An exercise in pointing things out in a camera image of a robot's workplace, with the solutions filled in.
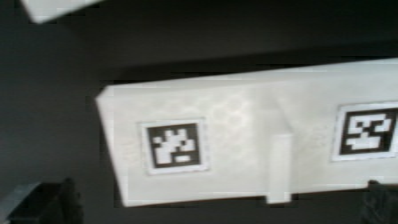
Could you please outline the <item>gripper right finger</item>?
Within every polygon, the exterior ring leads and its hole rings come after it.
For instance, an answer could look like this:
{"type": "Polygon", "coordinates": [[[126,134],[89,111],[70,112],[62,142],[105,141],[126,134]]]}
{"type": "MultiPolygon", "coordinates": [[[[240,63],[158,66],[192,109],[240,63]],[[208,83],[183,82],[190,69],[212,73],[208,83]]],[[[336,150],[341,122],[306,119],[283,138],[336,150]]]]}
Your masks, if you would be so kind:
{"type": "Polygon", "coordinates": [[[398,224],[398,185],[368,182],[363,197],[361,224],[398,224]]]}

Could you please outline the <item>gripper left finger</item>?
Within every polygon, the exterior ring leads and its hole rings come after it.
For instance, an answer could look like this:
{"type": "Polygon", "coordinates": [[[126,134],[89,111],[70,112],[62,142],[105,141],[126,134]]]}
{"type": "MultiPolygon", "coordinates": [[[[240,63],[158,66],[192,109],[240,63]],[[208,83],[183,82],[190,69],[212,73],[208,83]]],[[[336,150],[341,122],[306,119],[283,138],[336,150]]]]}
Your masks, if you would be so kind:
{"type": "Polygon", "coordinates": [[[16,186],[0,199],[0,224],[80,224],[80,194],[71,178],[16,186]]]}

